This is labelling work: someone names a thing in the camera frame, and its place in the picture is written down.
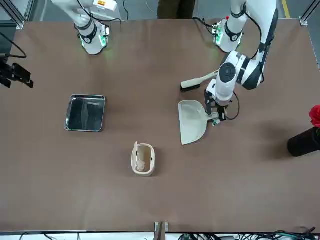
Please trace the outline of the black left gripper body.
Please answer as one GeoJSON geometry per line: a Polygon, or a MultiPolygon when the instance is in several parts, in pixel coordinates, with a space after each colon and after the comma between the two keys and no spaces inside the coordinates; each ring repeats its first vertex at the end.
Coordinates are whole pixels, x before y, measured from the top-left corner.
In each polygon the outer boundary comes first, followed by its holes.
{"type": "Polygon", "coordinates": [[[227,106],[227,102],[224,100],[219,100],[215,95],[211,97],[211,108],[225,108],[227,106]]]}

